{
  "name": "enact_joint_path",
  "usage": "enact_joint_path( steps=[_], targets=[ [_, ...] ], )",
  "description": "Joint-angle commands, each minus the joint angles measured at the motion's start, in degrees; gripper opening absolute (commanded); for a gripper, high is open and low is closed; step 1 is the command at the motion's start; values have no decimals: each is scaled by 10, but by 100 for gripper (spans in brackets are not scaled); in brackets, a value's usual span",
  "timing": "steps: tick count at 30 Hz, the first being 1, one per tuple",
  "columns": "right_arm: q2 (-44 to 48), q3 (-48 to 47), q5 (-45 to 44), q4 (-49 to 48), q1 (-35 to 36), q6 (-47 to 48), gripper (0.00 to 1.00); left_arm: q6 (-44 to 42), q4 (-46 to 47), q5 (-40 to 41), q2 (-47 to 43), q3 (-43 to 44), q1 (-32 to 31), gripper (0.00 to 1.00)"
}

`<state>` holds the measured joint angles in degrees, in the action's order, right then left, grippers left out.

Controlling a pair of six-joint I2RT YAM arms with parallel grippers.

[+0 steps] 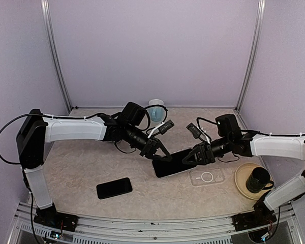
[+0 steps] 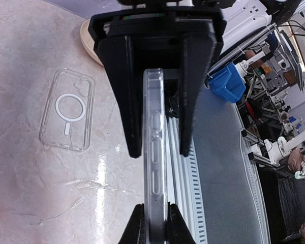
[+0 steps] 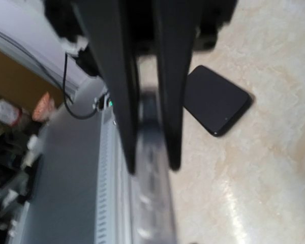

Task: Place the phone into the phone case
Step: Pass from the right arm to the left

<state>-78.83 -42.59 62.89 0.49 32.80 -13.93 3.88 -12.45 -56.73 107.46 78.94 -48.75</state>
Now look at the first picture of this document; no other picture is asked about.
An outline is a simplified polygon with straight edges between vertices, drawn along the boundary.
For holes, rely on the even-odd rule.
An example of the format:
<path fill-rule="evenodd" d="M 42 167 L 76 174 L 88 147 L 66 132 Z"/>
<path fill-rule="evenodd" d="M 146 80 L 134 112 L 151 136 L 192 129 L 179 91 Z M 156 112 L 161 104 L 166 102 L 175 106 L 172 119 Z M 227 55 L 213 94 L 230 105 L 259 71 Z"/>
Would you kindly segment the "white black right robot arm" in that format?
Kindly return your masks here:
<path fill-rule="evenodd" d="M 242 130 L 233 114 L 224 114 L 214 121 L 219 139 L 202 141 L 182 160 L 186 165 L 207 165 L 217 157 L 233 153 L 243 157 L 273 156 L 299 159 L 305 162 L 305 134 L 275 135 L 254 130 Z M 305 169 L 279 187 L 267 193 L 250 214 L 250 222 L 260 226 L 272 210 L 305 194 Z"/>

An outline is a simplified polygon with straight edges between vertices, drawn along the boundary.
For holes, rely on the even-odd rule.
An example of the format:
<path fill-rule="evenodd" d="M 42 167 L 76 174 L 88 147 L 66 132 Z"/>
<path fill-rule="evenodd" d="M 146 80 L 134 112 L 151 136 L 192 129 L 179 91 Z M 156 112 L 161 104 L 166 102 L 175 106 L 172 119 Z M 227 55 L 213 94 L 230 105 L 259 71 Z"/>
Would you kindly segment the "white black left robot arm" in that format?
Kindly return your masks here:
<path fill-rule="evenodd" d="M 26 116 L 16 137 L 19 161 L 36 205 L 42 210 L 40 216 L 48 225 L 58 225 L 61 215 L 53 209 L 43 173 L 45 144 L 62 140 L 123 140 L 142 157 L 169 162 L 172 157 L 163 143 L 138 128 L 147 114 L 145 108 L 128 102 L 117 115 L 98 113 L 87 117 L 62 117 L 33 109 Z"/>

